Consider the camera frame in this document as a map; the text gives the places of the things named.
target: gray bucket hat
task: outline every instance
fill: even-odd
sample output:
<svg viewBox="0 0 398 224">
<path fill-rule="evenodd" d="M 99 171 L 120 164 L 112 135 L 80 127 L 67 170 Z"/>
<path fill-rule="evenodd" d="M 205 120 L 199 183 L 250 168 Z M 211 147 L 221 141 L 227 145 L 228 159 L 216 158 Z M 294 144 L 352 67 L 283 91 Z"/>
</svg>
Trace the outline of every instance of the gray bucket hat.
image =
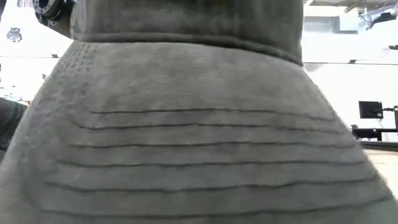
<svg viewBox="0 0 398 224">
<path fill-rule="evenodd" d="M 0 171 L 4 224 L 387 224 L 302 69 L 302 0 L 86 0 Z"/>
</svg>

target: desk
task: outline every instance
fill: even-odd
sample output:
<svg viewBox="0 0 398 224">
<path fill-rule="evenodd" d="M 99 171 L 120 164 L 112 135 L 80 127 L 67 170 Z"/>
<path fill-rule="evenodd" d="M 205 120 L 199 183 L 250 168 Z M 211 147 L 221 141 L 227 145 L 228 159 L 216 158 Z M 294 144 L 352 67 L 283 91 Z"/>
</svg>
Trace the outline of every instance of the desk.
<svg viewBox="0 0 398 224">
<path fill-rule="evenodd" d="M 398 129 L 396 129 L 396 128 L 353 128 L 352 133 L 356 137 L 356 139 L 376 138 L 377 141 L 382 141 L 383 133 L 398 133 Z"/>
</svg>

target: computer monitor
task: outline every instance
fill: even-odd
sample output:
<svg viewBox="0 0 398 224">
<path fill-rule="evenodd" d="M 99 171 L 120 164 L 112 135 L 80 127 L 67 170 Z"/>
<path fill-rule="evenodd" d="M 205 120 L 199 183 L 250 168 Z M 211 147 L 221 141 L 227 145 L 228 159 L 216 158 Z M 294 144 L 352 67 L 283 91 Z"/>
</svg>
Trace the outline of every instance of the computer monitor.
<svg viewBox="0 0 398 224">
<path fill-rule="evenodd" d="M 383 105 L 381 102 L 360 101 L 359 114 L 362 119 L 383 119 Z"/>
</svg>

